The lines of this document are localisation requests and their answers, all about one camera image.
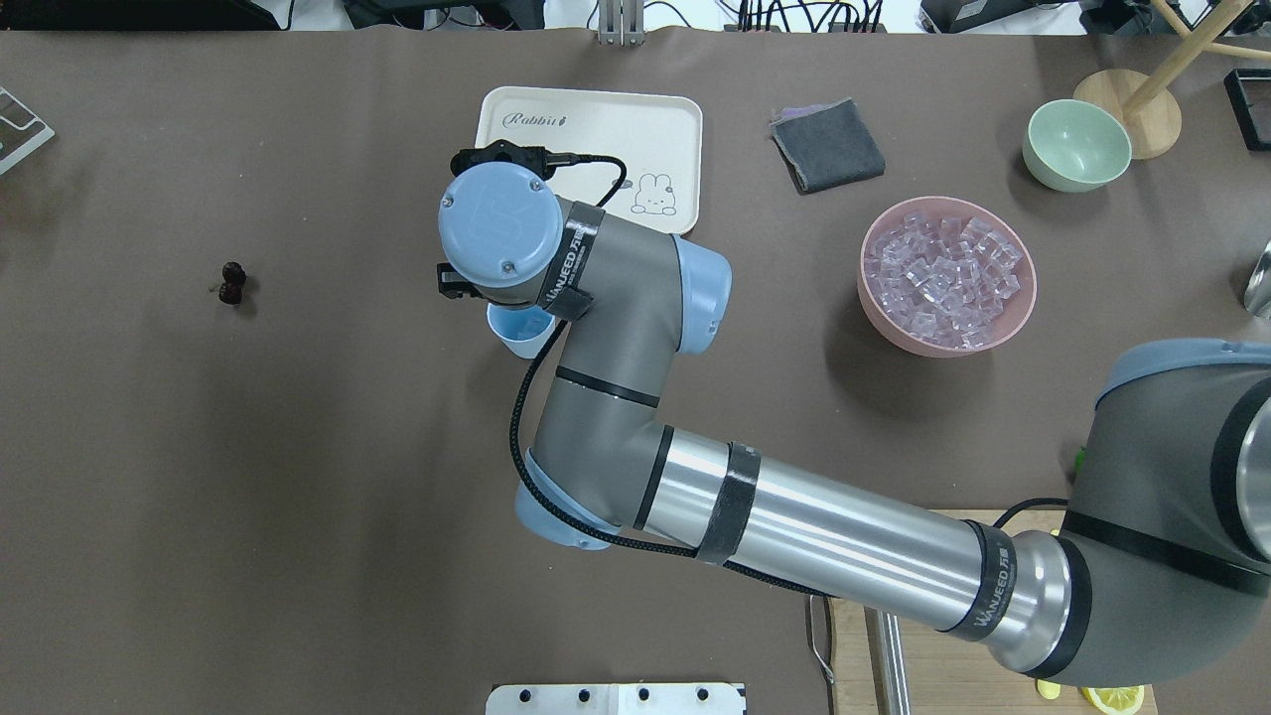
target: pink bowl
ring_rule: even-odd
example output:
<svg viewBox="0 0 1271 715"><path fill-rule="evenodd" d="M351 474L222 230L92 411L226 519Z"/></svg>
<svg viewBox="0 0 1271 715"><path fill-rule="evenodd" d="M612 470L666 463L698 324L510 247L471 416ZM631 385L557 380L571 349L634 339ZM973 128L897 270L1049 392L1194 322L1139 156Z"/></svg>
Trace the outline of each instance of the pink bowl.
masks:
<svg viewBox="0 0 1271 715"><path fill-rule="evenodd" d="M886 312L882 311L882 306L878 305L873 292L869 290L864 274L866 255L869 254L869 248L878 239L878 236L900 225L905 216L913 213L914 211L923 211L933 218L937 216L960 216L966 220L976 216L981 221L996 229L998 232L1007 236L1010 243L1013 243L1016 248L1023 253L1023 258L1016 265L1016 276L1019 278L1019 292L1013 295L1010 300L1005 302L1003 312L990 324L990 328L993 329L993 339L990 339L988 344L984 344L982 347L944 347L910 334L905 330L905 328L897 325L891 317L887 316ZM924 357L961 357L963 354L971 354L972 352L980 352L982 349L996 347L1010 339L1010 335L1019 331L1019 328L1022 328L1028 320L1028 315L1032 314L1033 304L1037 301L1037 277L1033 268L1032 255L1028 254L1028 248L1024 246L1022 240L1019 240L1016 231L1010 230L1010 226L1008 226L1002 218L994 216L993 212L976 206L970 201L962 201L961 198L952 198L948 196L919 196L918 198L901 201L891 208L887 208L881 216L874 218L874 222L869 226L869 231L866 232L866 239L860 243L860 257L857 260L857 293L860 295L860 306L864 307L866 316L869 317L873 326L878 328L878 331L881 331L883 337L895 343L897 347Z"/></svg>

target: green bowl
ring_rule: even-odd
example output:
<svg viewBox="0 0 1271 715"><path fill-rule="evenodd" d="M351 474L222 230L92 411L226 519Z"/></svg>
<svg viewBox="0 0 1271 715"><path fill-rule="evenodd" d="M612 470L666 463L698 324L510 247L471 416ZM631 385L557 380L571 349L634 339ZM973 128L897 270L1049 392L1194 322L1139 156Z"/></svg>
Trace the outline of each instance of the green bowl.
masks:
<svg viewBox="0 0 1271 715"><path fill-rule="evenodd" d="M1129 168L1130 135L1112 114L1089 102L1056 99L1028 119L1024 164L1055 190L1091 190Z"/></svg>

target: lemon slice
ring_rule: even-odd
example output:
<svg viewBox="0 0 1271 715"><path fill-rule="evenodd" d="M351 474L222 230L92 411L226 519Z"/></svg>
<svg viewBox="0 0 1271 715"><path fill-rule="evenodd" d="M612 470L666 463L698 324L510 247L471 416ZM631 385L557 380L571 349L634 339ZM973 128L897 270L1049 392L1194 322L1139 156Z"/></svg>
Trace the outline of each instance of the lemon slice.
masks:
<svg viewBox="0 0 1271 715"><path fill-rule="evenodd" d="M1143 707L1143 686L1127 688L1082 688L1082 695L1091 705L1099 709L1099 712L1108 715L1132 715Z"/></svg>
<svg viewBox="0 0 1271 715"><path fill-rule="evenodd" d="M1046 700L1055 700L1059 697L1059 683L1037 681L1037 695L1045 697Z"/></svg>

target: black knob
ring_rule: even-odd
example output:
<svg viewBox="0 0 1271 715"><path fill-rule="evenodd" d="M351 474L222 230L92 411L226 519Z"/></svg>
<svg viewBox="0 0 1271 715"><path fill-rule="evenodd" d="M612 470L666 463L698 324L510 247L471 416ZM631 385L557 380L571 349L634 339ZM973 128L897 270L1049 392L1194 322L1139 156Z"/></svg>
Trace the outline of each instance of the black knob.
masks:
<svg viewBox="0 0 1271 715"><path fill-rule="evenodd" d="M226 305L238 305L243 301L243 288L231 282L222 282L221 291L217 296L221 298L221 302L225 302Z"/></svg>
<svg viewBox="0 0 1271 715"><path fill-rule="evenodd" d="M221 265L221 277L225 278L225 282L241 287L247 282L247 271L236 260L230 260Z"/></svg>

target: blue joint cap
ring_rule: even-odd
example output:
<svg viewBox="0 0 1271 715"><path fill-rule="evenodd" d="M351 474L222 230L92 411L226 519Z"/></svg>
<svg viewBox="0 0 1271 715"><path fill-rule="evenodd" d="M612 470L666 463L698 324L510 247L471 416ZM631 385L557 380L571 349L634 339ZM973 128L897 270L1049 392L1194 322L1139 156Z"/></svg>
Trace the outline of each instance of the blue joint cap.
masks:
<svg viewBox="0 0 1271 715"><path fill-rule="evenodd" d="M437 207L441 249L459 274L484 287L511 287L548 267L564 217L547 182L507 161L477 164L455 177Z"/></svg>
<svg viewBox="0 0 1271 715"><path fill-rule="evenodd" d="M1271 366L1271 344L1227 342L1214 337L1158 339L1132 347L1117 359L1094 401L1096 409L1113 390L1140 378L1201 366Z"/></svg>
<svg viewBox="0 0 1271 715"><path fill-rule="evenodd" d="M539 491L541 491L553 504L563 509L566 514L569 514L583 525L600 530L606 535L616 535L619 532L618 527L596 517L588 512L586 507L574 502L572 497L558 488L555 483L553 483L552 479L548 478L541 469L539 469L539 465L534 461L534 455L530 451L525 452L525 469L530 472L530 478L539 488ZM550 512L544 509L543 505L534 499L534 495L530 494L530 490L525 489L524 484L516 490L516 518L521 521L521 525L525 525L525 528L548 541L559 544L561 546L572 546L583 551L600 551L601 549L609 549L609 544L591 538L553 517Z"/></svg>
<svg viewBox="0 0 1271 715"><path fill-rule="evenodd" d="M677 352L700 354L710 347L732 292L732 265L723 255L671 234L680 254L684 300Z"/></svg>

